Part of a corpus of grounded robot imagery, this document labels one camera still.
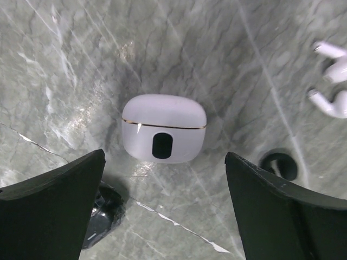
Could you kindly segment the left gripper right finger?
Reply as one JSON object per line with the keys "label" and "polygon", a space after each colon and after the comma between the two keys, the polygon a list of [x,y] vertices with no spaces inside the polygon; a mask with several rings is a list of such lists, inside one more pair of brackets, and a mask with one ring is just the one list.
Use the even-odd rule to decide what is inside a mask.
{"label": "left gripper right finger", "polygon": [[246,259],[346,259],[346,200],[227,153],[226,176]]}

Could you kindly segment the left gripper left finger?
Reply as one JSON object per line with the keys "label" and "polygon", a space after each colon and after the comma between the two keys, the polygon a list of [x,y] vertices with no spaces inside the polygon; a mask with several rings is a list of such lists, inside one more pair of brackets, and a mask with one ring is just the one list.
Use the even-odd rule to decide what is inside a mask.
{"label": "left gripper left finger", "polygon": [[1,188],[1,259],[78,259],[105,164],[98,149]]}

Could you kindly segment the white earbud charging case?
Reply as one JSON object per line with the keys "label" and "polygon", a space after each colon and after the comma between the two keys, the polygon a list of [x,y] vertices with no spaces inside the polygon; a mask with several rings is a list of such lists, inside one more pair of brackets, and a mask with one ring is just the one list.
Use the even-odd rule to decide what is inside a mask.
{"label": "white earbud charging case", "polygon": [[124,149],[141,161],[186,163],[198,156],[204,143],[206,112],[186,97],[136,96],[125,105],[121,119]]}

